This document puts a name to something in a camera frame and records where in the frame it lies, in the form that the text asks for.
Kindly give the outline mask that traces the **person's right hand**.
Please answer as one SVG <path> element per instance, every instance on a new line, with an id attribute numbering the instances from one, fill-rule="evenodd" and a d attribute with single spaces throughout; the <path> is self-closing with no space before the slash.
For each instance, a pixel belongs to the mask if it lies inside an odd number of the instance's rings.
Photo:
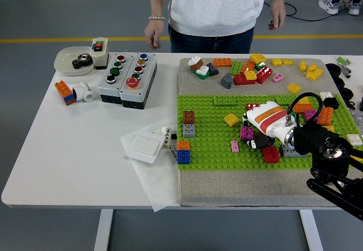
<path id="1" fill-rule="evenodd" d="M 152 50 L 158 50 L 161 48 L 161 35 L 164 31 L 163 20 L 150 20 L 144 30 L 145 40 L 147 45 Z"/>

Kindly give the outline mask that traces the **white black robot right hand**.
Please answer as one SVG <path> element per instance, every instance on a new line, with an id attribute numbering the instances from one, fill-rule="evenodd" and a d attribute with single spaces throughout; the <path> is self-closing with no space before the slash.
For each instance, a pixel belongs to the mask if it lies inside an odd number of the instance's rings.
<path id="1" fill-rule="evenodd" d="M 287 110 L 274 101 L 268 101 L 259 107 L 248 110 L 243 115 L 243 123 L 258 128 L 264 135 L 245 141 L 248 147 L 262 149 L 274 145 L 275 138 L 289 148 L 294 148 L 293 130 L 297 127 L 296 120 Z"/>

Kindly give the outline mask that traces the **person's left hand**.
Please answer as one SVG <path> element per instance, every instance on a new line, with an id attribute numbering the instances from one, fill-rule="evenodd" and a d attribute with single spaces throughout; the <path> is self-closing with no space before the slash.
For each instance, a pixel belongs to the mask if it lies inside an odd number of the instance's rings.
<path id="1" fill-rule="evenodd" d="M 268 29 L 270 31 L 275 31 L 282 28 L 286 18 L 284 0 L 272 0 L 270 4 L 270 13 L 272 20 L 268 24 Z"/>

